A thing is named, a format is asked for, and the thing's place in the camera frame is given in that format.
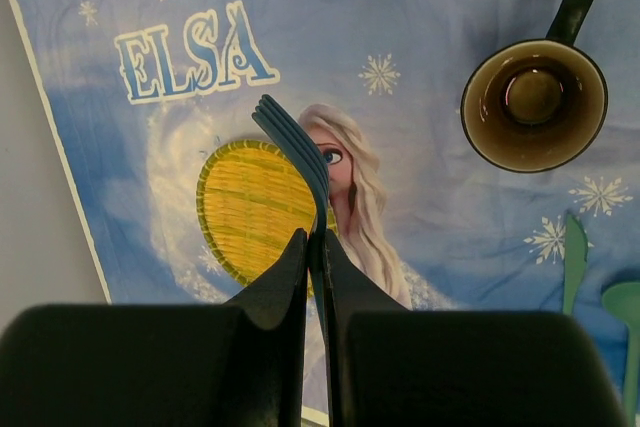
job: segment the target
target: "blue fabric backdrop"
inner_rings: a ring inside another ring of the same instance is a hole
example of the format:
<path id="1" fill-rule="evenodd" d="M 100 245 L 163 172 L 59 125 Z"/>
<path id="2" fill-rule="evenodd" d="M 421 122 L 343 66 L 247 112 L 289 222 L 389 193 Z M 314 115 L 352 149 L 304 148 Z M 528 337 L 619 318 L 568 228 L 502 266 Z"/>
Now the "blue fabric backdrop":
<path id="1" fill-rule="evenodd" d="M 390 242 L 457 306 L 559 311 L 563 215 L 577 214 L 593 246 L 575 317 L 620 387 L 626 330 L 600 292 L 640 267 L 640 0 L 596 0 L 578 36 L 610 90 L 604 129 L 578 159 L 500 171 L 460 123 L 474 68 L 543 36 L 559 2 L 18 0 L 114 302 L 237 292 L 198 227 L 200 168 L 217 146 L 260 132 L 250 113 L 263 93 L 294 115 L 325 102 L 381 158 Z"/>

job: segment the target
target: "platinum blonde hair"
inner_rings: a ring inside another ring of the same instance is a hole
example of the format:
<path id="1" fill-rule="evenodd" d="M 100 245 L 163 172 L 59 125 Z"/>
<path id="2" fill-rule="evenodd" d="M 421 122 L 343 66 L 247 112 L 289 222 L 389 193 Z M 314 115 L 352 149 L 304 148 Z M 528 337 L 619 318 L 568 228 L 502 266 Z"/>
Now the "platinum blonde hair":
<path id="1" fill-rule="evenodd" d="M 378 156 L 358 124 L 337 107 L 310 105 L 300 115 L 299 123 L 305 130 L 315 126 L 330 132 L 353 158 L 352 227 L 348 235 L 341 235 L 340 242 L 356 267 L 397 302 L 411 308 L 402 260 L 382 228 L 387 194 L 378 178 Z"/>

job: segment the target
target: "mug handle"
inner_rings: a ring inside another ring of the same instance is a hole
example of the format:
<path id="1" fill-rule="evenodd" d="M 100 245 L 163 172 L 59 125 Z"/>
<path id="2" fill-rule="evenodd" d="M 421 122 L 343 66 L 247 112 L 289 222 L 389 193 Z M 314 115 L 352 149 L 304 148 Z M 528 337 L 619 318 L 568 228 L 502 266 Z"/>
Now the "mug handle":
<path id="1" fill-rule="evenodd" d="M 562 0 L 546 39 L 572 46 L 593 0 Z"/>

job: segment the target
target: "blue plastic fork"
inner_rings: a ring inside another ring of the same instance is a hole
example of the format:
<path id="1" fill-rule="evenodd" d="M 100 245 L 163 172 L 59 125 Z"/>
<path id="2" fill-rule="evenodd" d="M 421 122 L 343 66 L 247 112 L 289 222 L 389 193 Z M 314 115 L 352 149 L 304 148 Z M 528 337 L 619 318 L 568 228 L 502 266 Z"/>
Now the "blue plastic fork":
<path id="1" fill-rule="evenodd" d="M 324 273 L 327 271 L 325 234 L 329 210 L 329 170 L 326 161 L 307 133 L 270 96 L 262 96 L 251 117 L 300 173 L 316 204 L 316 216 L 307 246 L 307 265 L 311 274 L 320 326 L 327 339 L 323 286 Z"/>
<path id="2" fill-rule="evenodd" d="M 262 96 L 256 109 L 275 124 L 287 128 L 287 131 L 291 134 L 291 141 L 299 145 L 301 148 L 300 152 L 306 154 L 309 165 L 314 170 L 318 179 L 322 180 L 322 193 L 324 197 L 328 198 L 329 173 L 327 163 L 307 133 L 291 118 L 287 111 L 269 95 Z"/>
<path id="3" fill-rule="evenodd" d="M 318 147 L 298 123 L 268 95 L 262 97 L 252 118 L 305 180 L 316 204 L 316 217 L 311 233 L 324 235 L 329 211 L 329 171 Z"/>

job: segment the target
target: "white wall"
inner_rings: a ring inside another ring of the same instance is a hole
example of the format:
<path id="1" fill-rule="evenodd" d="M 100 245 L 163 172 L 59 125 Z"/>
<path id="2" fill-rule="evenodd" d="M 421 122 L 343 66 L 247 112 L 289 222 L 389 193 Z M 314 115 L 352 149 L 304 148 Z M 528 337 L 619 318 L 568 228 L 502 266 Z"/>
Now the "white wall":
<path id="1" fill-rule="evenodd" d="M 9 0 L 0 0 L 0 329 L 104 295 Z"/>

